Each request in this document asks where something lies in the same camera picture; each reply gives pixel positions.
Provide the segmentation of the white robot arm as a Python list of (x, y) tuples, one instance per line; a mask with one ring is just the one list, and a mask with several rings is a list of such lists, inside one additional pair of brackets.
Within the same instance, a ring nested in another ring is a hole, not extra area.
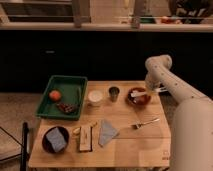
[(146, 87), (162, 84), (178, 103), (171, 128), (169, 171), (213, 171), (213, 100), (170, 71), (169, 55), (149, 57)]

